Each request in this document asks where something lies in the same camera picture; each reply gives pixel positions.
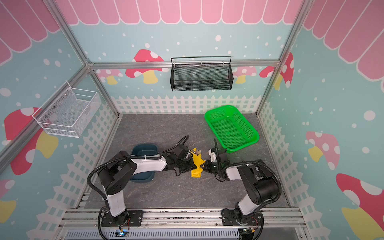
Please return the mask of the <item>yellow paper napkin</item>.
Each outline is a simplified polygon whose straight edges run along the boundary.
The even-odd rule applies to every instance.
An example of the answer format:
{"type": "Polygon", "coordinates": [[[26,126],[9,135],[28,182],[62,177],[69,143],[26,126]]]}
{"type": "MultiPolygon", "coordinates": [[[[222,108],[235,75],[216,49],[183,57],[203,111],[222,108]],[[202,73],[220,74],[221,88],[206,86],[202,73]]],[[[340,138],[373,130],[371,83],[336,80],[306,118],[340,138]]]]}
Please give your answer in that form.
{"type": "Polygon", "coordinates": [[[193,161],[194,161],[194,165],[196,166],[196,169],[191,170],[191,177],[200,178],[203,172],[201,165],[205,163],[205,160],[202,159],[201,152],[196,148],[192,150],[192,155],[193,155],[193,161]]]}

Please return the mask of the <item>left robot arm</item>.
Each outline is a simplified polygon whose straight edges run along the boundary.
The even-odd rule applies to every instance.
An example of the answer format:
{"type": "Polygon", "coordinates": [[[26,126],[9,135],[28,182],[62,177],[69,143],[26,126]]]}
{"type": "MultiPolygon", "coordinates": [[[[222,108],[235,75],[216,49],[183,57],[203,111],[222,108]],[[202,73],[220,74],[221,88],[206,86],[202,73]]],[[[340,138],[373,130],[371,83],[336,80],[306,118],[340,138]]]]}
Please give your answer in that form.
{"type": "Polygon", "coordinates": [[[185,145],[149,156],[129,155],[121,151],[92,170],[87,177],[87,185],[102,196],[107,211],[115,218],[127,211],[123,190],[133,175],[172,170],[179,176],[196,168],[192,153],[185,145]]]}

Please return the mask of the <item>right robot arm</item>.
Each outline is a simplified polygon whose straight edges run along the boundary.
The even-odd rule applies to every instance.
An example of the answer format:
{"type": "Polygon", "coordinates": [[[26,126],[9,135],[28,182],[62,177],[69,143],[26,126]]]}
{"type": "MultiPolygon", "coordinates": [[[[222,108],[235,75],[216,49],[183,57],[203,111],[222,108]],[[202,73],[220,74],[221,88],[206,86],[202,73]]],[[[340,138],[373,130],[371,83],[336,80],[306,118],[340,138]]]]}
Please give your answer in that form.
{"type": "Polygon", "coordinates": [[[282,194],[282,184],[274,171],[263,160],[230,163],[224,150],[209,151],[210,160],[199,166],[214,174],[219,181],[241,180],[247,194],[235,206],[239,221],[276,202],[282,194]]]}

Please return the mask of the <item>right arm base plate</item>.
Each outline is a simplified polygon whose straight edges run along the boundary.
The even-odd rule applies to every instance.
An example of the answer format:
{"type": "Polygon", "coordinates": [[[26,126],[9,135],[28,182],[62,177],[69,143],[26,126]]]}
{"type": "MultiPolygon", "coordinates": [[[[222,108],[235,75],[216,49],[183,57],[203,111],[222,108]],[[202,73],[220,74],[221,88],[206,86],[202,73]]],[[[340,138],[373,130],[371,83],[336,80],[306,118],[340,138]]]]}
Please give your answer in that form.
{"type": "Polygon", "coordinates": [[[237,209],[223,209],[221,211],[223,226],[262,226],[264,216],[261,212],[243,215],[237,209]]]}

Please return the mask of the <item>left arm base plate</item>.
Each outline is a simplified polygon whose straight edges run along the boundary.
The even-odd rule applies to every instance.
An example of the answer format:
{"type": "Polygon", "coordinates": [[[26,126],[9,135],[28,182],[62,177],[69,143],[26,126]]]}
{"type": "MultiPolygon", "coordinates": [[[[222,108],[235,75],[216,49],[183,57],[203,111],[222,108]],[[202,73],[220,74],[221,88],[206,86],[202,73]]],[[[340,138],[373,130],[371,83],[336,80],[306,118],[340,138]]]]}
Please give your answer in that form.
{"type": "Polygon", "coordinates": [[[124,211],[117,217],[113,217],[110,212],[103,212],[101,216],[102,227],[140,227],[143,220],[144,211],[124,211]]]}

